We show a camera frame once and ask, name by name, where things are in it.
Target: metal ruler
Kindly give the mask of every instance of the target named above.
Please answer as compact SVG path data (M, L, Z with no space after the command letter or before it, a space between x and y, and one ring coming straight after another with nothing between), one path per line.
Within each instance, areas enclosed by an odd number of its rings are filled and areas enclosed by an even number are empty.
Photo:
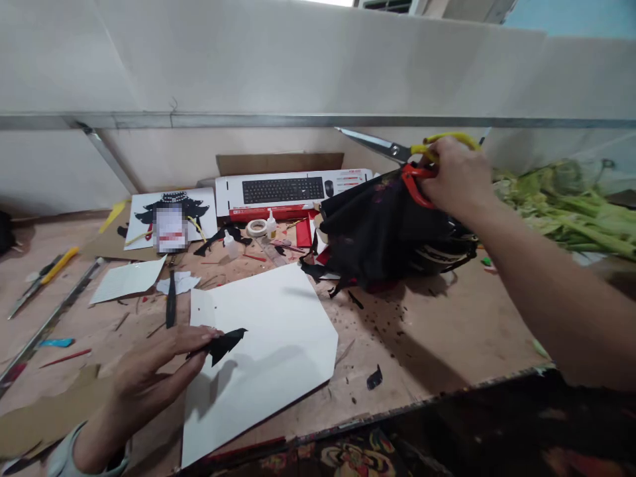
M270 239L268 239L266 236L263 235L262 237L256 237L254 240L263 249L263 252L265 253L265 255L267 255L267 257L274 262L274 265L279 267L279 266L285 266L289 264L289 261L287 260L285 256L276 252L274 245L270 243Z
M5 395L5 392L11 387L15 380L20 376L22 371L27 367L28 361L38 350L38 345L44 341L58 324L60 317L76 302L78 296L84 291L86 286L96 277L100 267L106 260L98 258L89 267L84 275L79 279L77 284L69 292L69 294L62 300L57 308L53 311L48 320L42 325L42 327L35 333L33 338L25 345L25 347L18 353L18 355L11 361L7 369L0 376L0 399Z

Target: tape roll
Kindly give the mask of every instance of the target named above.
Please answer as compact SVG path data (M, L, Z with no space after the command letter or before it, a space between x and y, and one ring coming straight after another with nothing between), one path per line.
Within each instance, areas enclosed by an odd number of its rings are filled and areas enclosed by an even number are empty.
M262 237L267 232L267 222L263 219L253 220L249 222L246 230L250 237Z

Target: metal rail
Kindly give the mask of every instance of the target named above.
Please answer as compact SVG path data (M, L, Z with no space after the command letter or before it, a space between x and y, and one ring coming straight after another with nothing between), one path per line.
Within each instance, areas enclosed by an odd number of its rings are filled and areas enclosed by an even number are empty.
M532 117L269 115L194 112L51 113L0 115L0 131L78 129L176 129L244 127L494 127L565 129L636 129L636 119Z

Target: glue bottle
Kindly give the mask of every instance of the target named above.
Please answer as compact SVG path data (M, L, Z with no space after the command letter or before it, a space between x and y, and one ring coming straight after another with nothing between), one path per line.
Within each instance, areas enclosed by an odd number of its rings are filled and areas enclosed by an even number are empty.
M227 250L227 255L230 257L230 260L234 260L239 256L239 244L237 244L234 237L227 232L227 229L225 229L223 244L225 245L225 250Z
M265 230L267 231L267 238L270 240L274 240L276 238L276 220L274 220L274 215L272 214L272 210L270 211L270 218L267 219L267 225Z

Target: yellow scissor handle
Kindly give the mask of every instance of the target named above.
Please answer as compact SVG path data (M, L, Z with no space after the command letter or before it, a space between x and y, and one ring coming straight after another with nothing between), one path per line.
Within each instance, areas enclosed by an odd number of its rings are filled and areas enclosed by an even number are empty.
M433 144L436 140L443 138L444 136L454 137L462 144L465 144L470 150L481 150L482 148L477 141L465 132L443 132L442 134L427 137L424 140L425 144L416 144L415 146L411 146L411 155L422 154L429 161L436 164L439 163L439 156L429 149L429 144Z

